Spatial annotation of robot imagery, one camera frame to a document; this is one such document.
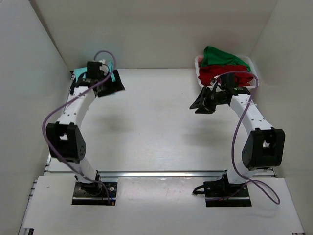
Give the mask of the teal t shirt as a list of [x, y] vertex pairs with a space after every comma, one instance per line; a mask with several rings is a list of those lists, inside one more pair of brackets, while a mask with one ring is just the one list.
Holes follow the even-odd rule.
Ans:
[[[102, 64], [105, 64], [108, 66], [108, 74], [113, 71], [113, 63], [112, 61], [105, 61], [105, 60], [100, 60], [99, 62], [101, 62]], [[99, 81], [102, 81], [104, 80], [106, 77], [102, 78], [101, 80], [100, 79], [87, 79], [86, 78], [86, 72], [87, 72], [87, 67], [84, 67], [84, 68], [79, 68], [79, 69], [75, 69], [74, 70], [74, 75], [75, 76], [81, 76], [81, 79], [80, 79], [80, 86], [87, 86], [88, 88], [89, 87], [92, 87], [94, 84], [98, 83]]]

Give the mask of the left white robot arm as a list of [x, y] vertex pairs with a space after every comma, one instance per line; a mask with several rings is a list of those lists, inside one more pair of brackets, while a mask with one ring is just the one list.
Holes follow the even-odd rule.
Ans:
[[51, 157], [64, 163], [74, 173], [79, 187], [93, 196], [107, 191], [107, 187], [86, 158], [87, 146], [80, 127], [96, 98], [124, 89], [118, 70], [87, 69], [74, 78], [67, 102], [60, 108], [63, 111], [60, 117], [54, 123], [47, 120], [43, 123], [43, 135]]

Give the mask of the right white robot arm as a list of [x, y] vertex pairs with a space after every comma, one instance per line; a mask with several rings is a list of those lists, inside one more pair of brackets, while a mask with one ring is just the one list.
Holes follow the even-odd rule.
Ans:
[[282, 163], [285, 132], [274, 128], [258, 110], [252, 95], [246, 87], [226, 88], [216, 91], [203, 87], [195, 102], [190, 106], [197, 114], [212, 114], [218, 105], [228, 105], [239, 117], [236, 131], [244, 126], [247, 140], [241, 153], [241, 160], [234, 160], [233, 168], [220, 179], [207, 182], [207, 192], [216, 191], [219, 197], [229, 197], [244, 187], [256, 173]]

